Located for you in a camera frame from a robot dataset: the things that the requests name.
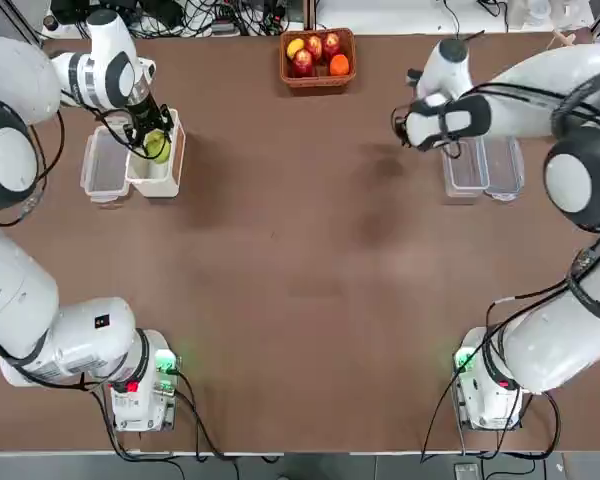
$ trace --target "container lid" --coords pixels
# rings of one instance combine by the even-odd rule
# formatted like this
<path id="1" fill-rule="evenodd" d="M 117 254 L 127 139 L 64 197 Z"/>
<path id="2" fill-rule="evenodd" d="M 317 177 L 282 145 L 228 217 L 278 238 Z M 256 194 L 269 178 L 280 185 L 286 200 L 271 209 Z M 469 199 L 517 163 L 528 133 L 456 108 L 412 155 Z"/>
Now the container lid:
<path id="1" fill-rule="evenodd" d="M 445 183 L 450 196 L 476 195 L 489 186 L 481 139 L 466 139 L 442 150 Z"/>
<path id="2" fill-rule="evenodd" d="M 504 202 L 515 200 L 524 187 L 524 160 L 513 137 L 485 139 L 489 187 L 485 193 Z"/>
<path id="3" fill-rule="evenodd" d="M 120 126 L 112 128 L 117 134 L 124 135 Z M 113 138 L 107 127 L 96 128 L 89 137 L 80 185 L 92 202 L 111 202 L 129 193 L 129 183 L 125 179 L 128 155 L 129 150 Z"/>

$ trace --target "woven basket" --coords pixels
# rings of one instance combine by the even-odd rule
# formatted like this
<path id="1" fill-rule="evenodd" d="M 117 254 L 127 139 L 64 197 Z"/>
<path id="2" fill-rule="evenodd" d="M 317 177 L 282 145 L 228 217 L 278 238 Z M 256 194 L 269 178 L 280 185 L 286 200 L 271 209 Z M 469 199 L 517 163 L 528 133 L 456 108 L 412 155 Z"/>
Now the woven basket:
<path id="1" fill-rule="evenodd" d="M 328 33 L 337 33 L 340 37 L 340 53 L 349 59 L 349 74 L 331 76 L 329 75 L 329 64 L 323 58 L 313 66 L 312 77 L 295 78 L 291 60 L 287 58 L 287 46 L 292 40 L 302 38 L 305 42 L 311 35 L 317 35 L 323 39 Z M 356 76 L 356 43 L 353 32 L 348 28 L 332 28 L 329 30 L 305 30 L 303 32 L 285 32 L 280 36 L 280 78 L 291 88 L 306 87 L 342 87 Z"/>

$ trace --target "brown table surface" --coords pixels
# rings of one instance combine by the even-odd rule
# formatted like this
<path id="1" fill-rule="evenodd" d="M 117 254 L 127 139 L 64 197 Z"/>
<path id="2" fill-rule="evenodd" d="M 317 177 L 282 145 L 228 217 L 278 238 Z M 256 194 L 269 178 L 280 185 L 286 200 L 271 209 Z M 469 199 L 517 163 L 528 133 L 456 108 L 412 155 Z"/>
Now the brown table surface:
<path id="1" fill-rule="evenodd" d="M 475 81 L 548 38 L 474 41 Z M 118 295 L 138 325 L 167 336 L 220 448 L 419 450 L 450 356 L 491 300 L 553 283 L 588 241 L 543 193 L 548 140 L 523 142 L 520 199 L 473 207 L 444 205 L 439 152 L 398 145 L 389 113 L 410 100 L 405 72 L 437 40 L 358 37 L 346 93 L 296 97 L 278 78 L 276 39 L 139 41 L 158 65 L 156 99 L 188 133 L 180 195 L 136 192 L 117 210 L 96 208 L 78 184 L 96 125 L 64 110 L 47 196 L 8 233 L 55 277 L 62 303 Z M 52 156 L 57 125 L 40 133 Z M 600 450 L 600 364 L 555 394 L 560 448 Z M 192 451 L 188 418 L 127 444 Z M 551 432 L 539 399 L 505 448 L 542 450 Z M 493 448 L 495 437 L 473 434 L 467 446 Z M 430 447 L 460 448 L 450 401 Z M 0 375 L 0 450 L 69 449 L 109 449 L 92 399 Z"/>

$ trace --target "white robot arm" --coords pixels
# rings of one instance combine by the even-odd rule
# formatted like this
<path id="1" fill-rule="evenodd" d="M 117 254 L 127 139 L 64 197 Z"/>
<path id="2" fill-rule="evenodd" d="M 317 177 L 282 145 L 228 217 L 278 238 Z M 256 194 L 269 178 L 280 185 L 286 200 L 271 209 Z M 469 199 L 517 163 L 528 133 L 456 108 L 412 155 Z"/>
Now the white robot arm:
<path id="1" fill-rule="evenodd" d="M 168 134 L 173 127 L 169 109 L 158 107 L 149 90 L 156 65 L 138 57 L 120 16 L 113 10 L 97 10 L 87 18 L 87 28 L 90 54 L 51 54 L 62 101 L 96 111 L 125 108 L 133 120 L 125 133 L 134 147 L 142 147 L 153 130 Z"/>
<path id="2" fill-rule="evenodd" d="M 134 82 L 137 59 L 117 70 L 111 67 L 115 60 L 107 61 L 120 55 L 135 58 L 128 33 L 121 31 L 124 25 L 115 15 L 111 24 L 101 26 L 108 33 L 99 36 L 91 28 L 99 53 L 85 60 L 94 59 L 89 68 L 96 91 L 110 92 L 106 85 L 113 82 L 130 88 L 127 95 L 133 97 L 133 89 L 144 85 Z M 66 81 L 59 65 L 36 47 L 0 38 L 0 210 L 27 199 L 40 180 L 28 126 L 58 110 Z M 149 97 L 144 90 L 145 105 Z M 110 385 L 119 430 L 155 431 L 172 424 L 176 359 L 164 337 L 137 329 L 133 312 L 120 298 L 60 307 L 54 279 L 1 231 L 0 368 L 15 386 L 57 385 L 84 374 Z"/>
<path id="3" fill-rule="evenodd" d="M 424 72 L 409 76 L 417 99 L 405 117 L 392 119 L 404 144 L 425 151 L 463 137 L 553 134 L 558 141 L 545 160 L 547 194 L 569 220 L 600 232 L 600 44 L 540 53 L 474 87 L 465 42 L 448 39 L 433 50 Z M 510 428 L 518 422 L 520 391 L 559 387 L 600 360 L 600 251 L 587 253 L 574 262 L 562 290 L 506 324 L 487 340 L 493 348 L 482 348 L 465 365 L 456 408 L 467 426 Z M 467 334 L 456 366 L 485 335 L 486 327 Z"/>

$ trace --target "orange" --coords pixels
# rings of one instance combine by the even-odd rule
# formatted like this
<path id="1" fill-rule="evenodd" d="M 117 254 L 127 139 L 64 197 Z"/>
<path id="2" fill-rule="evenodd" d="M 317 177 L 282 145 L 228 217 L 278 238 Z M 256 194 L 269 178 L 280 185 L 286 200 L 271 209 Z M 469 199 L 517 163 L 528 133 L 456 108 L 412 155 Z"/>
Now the orange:
<path id="1" fill-rule="evenodd" d="M 329 73 L 331 75 L 347 75 L 349 73 L 349 59 L 341 53 L 335 55 L 329 64 Z"/>

